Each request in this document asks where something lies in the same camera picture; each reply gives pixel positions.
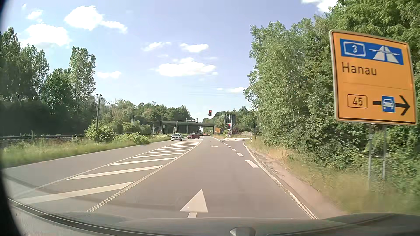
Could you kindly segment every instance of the silver car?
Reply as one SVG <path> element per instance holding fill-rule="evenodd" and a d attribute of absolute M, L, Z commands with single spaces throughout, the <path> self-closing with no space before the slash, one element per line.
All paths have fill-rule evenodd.
<path fill-rule="evenodd" d="M 182 135 L 181 134 L 173 134 L 171 137 L 171 140 L 179 140 L 182 141 Z"/>

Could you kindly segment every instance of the asphalt road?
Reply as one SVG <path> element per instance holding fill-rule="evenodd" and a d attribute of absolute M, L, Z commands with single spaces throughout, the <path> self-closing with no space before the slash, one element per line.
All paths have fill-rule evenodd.
<path fill-rule="evenodd" d="M 211 136 L 67 157 L 5 170 L 10 198 L 50 213 L 131 218 L 316 218 L 244 140 Z"/>

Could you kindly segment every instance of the yellow sign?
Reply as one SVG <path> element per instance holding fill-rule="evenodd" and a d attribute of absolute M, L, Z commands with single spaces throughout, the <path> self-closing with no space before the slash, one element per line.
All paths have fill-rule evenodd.
<path fill-rule="evenodd" d="M 417 124 L 407 43 L 331 30 L 330 44 L 338 121 Z"/>

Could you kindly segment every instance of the overpass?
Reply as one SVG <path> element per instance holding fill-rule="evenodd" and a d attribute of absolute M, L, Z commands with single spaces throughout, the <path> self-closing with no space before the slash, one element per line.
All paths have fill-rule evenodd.
<path fill-rule="evenodd" d="M 165 125 L 165 133 L 170 133 L 173 132 L 173 128 L 176 125 L 176 121 L 162 121 L 162 125 Z M 190 132 L 195 132 L 197 129 L 194 129 L 195 127 L 213 127 L 213 134 L 214 134 L 214 126 L 215 124 L 213 123 L 203 123 L 203 122 L 198 122 L 195 123 L 193 121 L 189 121 L 189 122 L 185 122 L 185 121 L 179 121 L 178 122 L 178 128 L 179 131 L 181 133 L 189 133 Z"/>

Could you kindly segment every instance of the road sign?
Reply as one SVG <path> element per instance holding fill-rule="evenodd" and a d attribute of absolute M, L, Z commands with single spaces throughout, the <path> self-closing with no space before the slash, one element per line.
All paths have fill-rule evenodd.
<path fill-rule="evenodd" d="M 417 124 L 407 43 L 331 30 L 335 117 L 338 121 Z"/>

